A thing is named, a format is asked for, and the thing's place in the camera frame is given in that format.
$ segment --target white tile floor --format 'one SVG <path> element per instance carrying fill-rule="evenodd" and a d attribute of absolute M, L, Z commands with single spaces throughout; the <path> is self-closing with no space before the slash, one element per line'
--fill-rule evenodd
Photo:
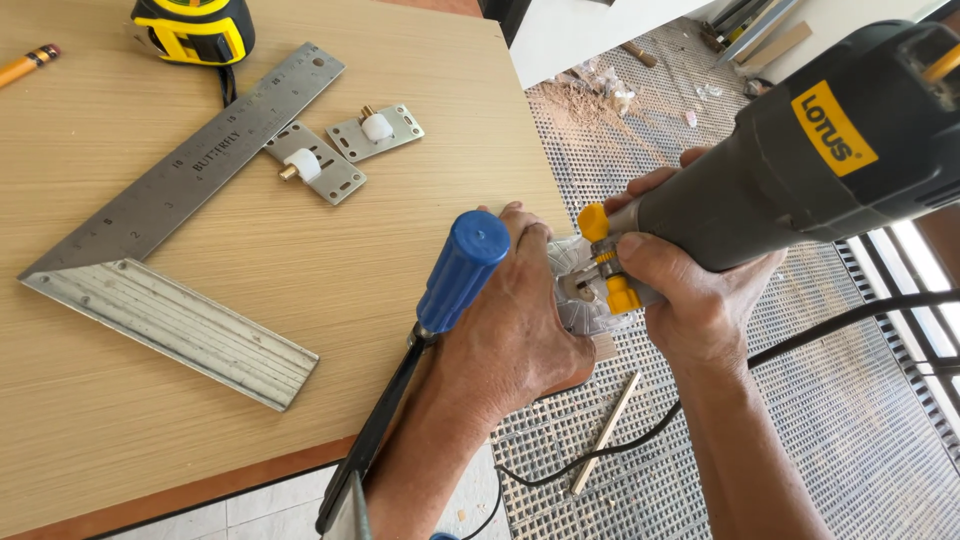
<path fill-rule="evenodd" d="M 108 540 L 316 540 L 317 520 L 333 467 L 116 534 Z M 463 537 L 490 516 L 500 483 L 490 443 L 470 461 L 437 523 Z M 460 510 L 464 520 L 460 521 Z M 476 540 L 511 540 L 503 505 Z"/>

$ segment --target gray grid mat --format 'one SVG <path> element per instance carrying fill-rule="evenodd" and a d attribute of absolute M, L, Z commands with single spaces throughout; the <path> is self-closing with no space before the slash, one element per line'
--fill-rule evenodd
<path fill-rule="evenodd" d="M 641 93 L 622 121 L 585 124 L 542 87 L 528 91 L 543 146 L 571 219 L 631 178 L 675 164 L 680 152 L 714 144 L 746 105 L 742 80 L 715 57 L 691 21 L 635 42 L 660 59 L 647 69 L 614 49 L 601 57 Z M 724 89 L 702 100 L 696 86 Z M 698 128 L 683 120 L 696 110 Z M 751 352 L 862 302 L 830 245 L 791 250 L 750 323 Z M 642 321 L 614 337 L 618 359 L 583 388 L 523 408 L 498 427 L 498 463 L 541 478 L 589 451 L 630 375 L 637 391 L 610 444 L 651 428 L 676 399 L 669 368 Z M 867 321 L 755 370 L 766 404 L 830 528 L 843 538 L 960 538 L 960 478 L 900 372 L 876 323 Z M 527 538 L 709 538 L 700 481 L 679 415 L 636 451 L 600 460 L 580 496 L 574 474 L 541 488 L 506 480 L 504 504 L 516 540 Z"/>

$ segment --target yellow tape measure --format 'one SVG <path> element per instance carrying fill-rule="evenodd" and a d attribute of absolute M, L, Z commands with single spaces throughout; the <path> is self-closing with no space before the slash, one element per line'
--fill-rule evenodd
<path fill-rule="evenodd" d="M 255 40 L 245 0 L 137 0 L 130 19 L 134 37 L 166 61 L 231 65 Z"/>

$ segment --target yellow pencil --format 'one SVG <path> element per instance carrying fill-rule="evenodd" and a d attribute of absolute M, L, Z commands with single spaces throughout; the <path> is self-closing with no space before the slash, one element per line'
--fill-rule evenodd
<path fill-rule="evenodd" d="M 60 55 L 60 48 L 53 43 L 34 49 L 22 57 L 0 67 L 0 87 L 5 86 L 31 71 L 53 61 Z"/>

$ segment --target workbench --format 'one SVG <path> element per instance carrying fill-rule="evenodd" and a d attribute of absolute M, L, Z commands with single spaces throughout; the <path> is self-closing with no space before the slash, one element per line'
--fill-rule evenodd
<path fill-rule="evenodd" d="M 129 0 L 0 7 L 0 59 L 62 58 L 0 88 L 0 537 L 83 538 L 344 456 L 405 351 L 454 218 L 519 199 L 570 230 L 497 24 L 364 0 L 250 0 L 241 93 L 309 40 L 346 71 L 315 133 L 394 103 L 426 136 L 358 163 L 337 207 L 261 152 L 147 259 L 318 354 L 278 413 L 15 276 L 221 107 L 216 73 L 139 53 Z"/>

